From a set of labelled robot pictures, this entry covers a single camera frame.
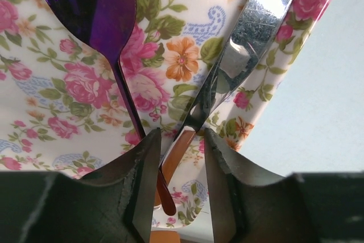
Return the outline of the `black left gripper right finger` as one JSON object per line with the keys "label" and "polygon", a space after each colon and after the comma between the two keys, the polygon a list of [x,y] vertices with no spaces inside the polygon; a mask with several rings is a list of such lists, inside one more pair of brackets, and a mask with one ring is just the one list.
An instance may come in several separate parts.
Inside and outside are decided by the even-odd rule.
{"label": "black left gripper right finger", "polygon": [[233,150],[212,129],[205,129],[204,145],[213,241],[233,242],[247,225],[239,187],[266,186],[283,177]]}

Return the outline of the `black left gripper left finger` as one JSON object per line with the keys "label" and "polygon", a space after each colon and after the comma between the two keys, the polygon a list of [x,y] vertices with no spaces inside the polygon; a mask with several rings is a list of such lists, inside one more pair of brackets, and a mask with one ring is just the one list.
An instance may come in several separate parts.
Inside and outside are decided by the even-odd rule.
{"label": "black left gripper left finger", "polygon": [[88,242],[149,242],[161,148],[160,129],[79,181],[96,215]]}

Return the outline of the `silver table knife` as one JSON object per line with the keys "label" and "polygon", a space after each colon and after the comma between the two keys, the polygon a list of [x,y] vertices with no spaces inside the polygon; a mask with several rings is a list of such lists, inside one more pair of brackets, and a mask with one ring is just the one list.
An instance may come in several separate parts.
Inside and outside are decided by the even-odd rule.
{"label": "silver table knife", "polygon": [[210,114],[248,77],[269,49],[292,0],[246,0],[181,129],[161,161],[166,183],[171,181],[193,137]]}

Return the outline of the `purple metal spoon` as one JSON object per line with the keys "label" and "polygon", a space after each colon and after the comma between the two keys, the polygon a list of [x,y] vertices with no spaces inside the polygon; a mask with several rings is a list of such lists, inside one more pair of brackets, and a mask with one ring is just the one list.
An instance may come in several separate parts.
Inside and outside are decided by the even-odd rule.
{"label": "purple metal spoon", "polygon": [[58,20],[76,38],[109,62],[139,138],[145,132],[119,58],[134,28],[136,0],[46,0]]}

